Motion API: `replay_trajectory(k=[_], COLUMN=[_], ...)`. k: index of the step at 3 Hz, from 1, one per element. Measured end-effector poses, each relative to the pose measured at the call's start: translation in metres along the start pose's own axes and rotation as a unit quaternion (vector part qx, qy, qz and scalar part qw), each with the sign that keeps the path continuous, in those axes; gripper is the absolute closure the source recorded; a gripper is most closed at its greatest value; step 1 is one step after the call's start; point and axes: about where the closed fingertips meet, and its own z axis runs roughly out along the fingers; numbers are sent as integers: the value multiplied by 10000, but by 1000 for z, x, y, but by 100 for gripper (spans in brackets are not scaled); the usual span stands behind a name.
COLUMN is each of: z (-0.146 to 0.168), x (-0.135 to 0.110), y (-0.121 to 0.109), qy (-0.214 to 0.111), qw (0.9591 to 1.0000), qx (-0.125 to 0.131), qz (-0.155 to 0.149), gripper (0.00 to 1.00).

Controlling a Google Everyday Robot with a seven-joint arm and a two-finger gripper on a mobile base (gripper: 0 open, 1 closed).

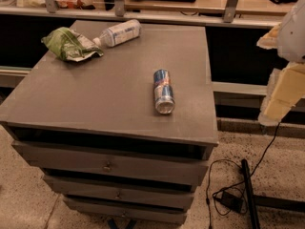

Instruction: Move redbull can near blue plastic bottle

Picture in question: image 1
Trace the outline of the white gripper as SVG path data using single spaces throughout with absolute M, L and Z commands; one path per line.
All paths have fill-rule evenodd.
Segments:
M 281 25 L 272 27 L 256 45 L 277 49 L 280 57 L 290 61 L 282 70 L 273 69 L 260 107 L 258 122 L 275 126 L 305 95 L 305 0 L 297 0 Z

